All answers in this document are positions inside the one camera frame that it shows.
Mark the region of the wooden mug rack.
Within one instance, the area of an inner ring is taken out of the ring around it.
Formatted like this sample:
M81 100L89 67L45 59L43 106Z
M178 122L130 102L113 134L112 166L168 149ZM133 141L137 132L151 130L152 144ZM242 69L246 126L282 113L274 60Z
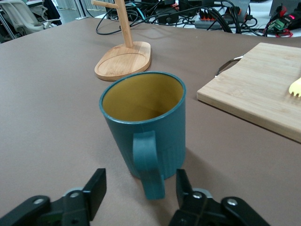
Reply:
M124 0L114 3L91 0L96 6L117 10L124 43L108 50L95 66L95 74L104 81L116 81L133 73L144 72L151 64L151 45L133 41Z

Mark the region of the yellow plastic fork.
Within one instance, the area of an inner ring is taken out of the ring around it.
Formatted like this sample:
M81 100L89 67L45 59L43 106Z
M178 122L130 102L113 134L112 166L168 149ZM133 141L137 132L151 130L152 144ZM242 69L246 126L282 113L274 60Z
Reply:
M301 97L301 77L290 85L288 92L294 97Z

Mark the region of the white office chair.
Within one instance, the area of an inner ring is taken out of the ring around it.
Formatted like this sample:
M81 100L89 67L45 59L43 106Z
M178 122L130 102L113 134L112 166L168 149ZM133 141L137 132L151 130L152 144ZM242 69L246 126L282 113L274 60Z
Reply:
M34 13L30 10L29 6L22 0L2 0L0 1L0 9L10 19L16 32L20 34L31 34L43 31L52 26L53 22L60 21L61 19L47 19L44 16L46 8L43 7L42 19L40 22Z

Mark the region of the black power adapter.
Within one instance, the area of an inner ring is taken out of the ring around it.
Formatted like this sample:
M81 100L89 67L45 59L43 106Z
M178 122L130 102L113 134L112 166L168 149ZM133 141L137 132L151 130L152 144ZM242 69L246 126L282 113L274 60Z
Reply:
M159 24L175 24L178 19L178 15L160 15L157 17L157 22Z

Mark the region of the grey power strip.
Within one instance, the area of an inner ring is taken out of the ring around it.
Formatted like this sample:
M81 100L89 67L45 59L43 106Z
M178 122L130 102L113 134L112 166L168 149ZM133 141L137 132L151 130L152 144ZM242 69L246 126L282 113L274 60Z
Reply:
M205 30L231 30L230 25L223 17L217 20L214 18L197 18L195 19L194 26Z

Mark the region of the circuit board green terminal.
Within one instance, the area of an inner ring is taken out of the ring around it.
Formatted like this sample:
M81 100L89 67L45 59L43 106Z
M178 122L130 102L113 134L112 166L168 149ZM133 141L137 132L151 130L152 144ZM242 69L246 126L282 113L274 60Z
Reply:
M301 28L301 2L291 13L286 13L287 8L281 4L279 5L274 14L271 16L269 22L263 30L263 36L267 37L268 34L275 35L276 37L292 37L291 30Z

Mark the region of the teal cup yellow inside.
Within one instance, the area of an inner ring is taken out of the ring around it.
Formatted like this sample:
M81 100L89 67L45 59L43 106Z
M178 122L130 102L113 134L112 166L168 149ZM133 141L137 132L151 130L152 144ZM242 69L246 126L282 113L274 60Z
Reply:
M186 87L164 72L136 73L111 84L99 107L147 199L165 197L165 179L185 159Z

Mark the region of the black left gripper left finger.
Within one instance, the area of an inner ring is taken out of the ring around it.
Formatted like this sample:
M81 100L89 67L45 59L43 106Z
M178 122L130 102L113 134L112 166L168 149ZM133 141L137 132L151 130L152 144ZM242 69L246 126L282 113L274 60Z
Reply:
M0 226L90 226L106 189L106 169L97 169L83 188L54 202L44 195L28 198L1 217Z

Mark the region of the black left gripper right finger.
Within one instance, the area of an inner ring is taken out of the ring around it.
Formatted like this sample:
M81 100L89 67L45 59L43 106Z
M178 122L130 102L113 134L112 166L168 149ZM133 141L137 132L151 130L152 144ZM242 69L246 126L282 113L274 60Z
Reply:
M176 195L179 209L169 226L270 226L241 198L230 196L217 202L208 190L192 188L183 169L176 172Z

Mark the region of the brown table cover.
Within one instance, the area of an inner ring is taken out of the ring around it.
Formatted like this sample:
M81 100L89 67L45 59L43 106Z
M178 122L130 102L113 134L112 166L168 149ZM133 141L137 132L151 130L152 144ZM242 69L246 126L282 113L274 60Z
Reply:
M107 193L93 226L166 226L178 208L175 179L149 201L128 171L99 99L109 83L94 67L123 42L119 24L86 18L0 44L0 217L24 200L55 201L106 168ZM220 201L244 199L272 226L301 226L301 144L199 102L217 69L260 42L301 47L301 38L263 37L140 24L149 69L181 78L186 95L186 159L193 187Z

